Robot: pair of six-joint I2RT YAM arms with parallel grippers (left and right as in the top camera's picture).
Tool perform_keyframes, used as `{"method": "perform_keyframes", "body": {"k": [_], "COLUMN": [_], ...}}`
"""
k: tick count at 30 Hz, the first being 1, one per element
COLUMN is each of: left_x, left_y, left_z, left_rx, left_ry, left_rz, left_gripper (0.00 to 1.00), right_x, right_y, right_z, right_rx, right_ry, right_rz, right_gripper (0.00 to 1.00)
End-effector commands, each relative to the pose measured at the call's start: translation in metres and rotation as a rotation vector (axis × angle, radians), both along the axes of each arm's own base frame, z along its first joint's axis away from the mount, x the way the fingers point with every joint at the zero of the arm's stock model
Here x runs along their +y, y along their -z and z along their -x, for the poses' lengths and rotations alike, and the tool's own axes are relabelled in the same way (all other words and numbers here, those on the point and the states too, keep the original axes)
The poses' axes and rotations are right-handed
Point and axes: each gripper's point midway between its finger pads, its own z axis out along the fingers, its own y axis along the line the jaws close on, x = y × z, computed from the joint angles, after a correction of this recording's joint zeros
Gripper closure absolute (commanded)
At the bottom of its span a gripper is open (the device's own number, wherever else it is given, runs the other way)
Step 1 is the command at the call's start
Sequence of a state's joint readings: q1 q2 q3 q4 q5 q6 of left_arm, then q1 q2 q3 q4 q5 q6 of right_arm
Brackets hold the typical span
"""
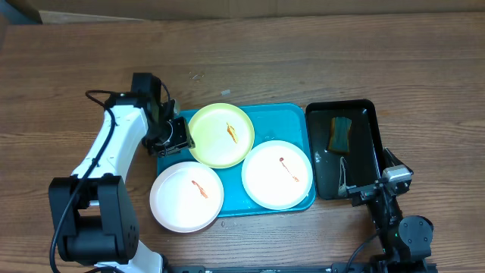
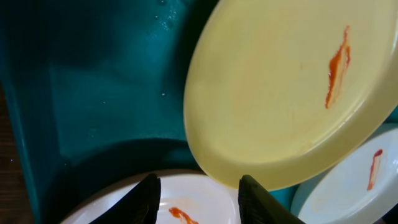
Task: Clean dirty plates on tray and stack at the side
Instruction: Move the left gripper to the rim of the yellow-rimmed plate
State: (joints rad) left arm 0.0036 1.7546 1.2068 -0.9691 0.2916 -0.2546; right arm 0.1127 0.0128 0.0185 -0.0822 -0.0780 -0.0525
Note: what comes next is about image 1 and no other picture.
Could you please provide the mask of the white plate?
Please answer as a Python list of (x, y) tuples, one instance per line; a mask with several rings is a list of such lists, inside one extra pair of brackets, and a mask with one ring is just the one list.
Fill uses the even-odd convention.
[(311, 163), (296, 145), (271, 140), (257, 145), (242, 164), (242, 185), (258, 205), (270, 210), (297, 206), (313, 184)]

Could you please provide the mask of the yellow plate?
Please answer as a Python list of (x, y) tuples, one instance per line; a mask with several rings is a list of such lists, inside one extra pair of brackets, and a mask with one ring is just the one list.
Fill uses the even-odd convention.
[(199, 109), (189, 121), (195, 146), (192, 157), (211, 168), (230, 168), (249, 154), (255, 142), (255, 128), (239, 107), (214, 103)]

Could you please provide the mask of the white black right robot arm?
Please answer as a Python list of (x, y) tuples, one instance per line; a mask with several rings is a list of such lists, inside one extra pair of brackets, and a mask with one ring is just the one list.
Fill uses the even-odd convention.
[[(437, 273), (437, 265), (426, 261), (431, 256), (432, 222), (420, 215), (403, 216), (388, 185), (380, 179), (352, 194), (354, 202), (368, 207), (376, 232), (353, 252), (343, 271)], [(383, 254), (372, 256), (367, 263), (355, 263), (356, 256), (375, 238), (380, 240)]]

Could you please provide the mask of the green yellow sponge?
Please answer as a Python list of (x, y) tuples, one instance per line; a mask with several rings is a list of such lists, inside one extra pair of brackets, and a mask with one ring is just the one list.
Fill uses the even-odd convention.
[(335, 153), (349, 153), (349, 134), (352, 120), (346, 117), (335, 117), (330, 122), (330, 139), (328, 150)]

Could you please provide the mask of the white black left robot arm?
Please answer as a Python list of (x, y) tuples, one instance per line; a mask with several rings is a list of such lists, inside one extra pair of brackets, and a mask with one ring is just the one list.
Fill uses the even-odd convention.
[(162, 158), (194, 147), (176, 102), (161, 95), (166, 85), (151, 73), (134, 73), (130, 91), (108, 91), (100, 103), (102, 128), (81, 163), (48, 187), (54, 233), (49, 264), (55, 258), (77, 262), (91, 272), (164, 272), (162, 254), (139, 237), (139, 222), (126, 188), (127, 172), (139, 145)]

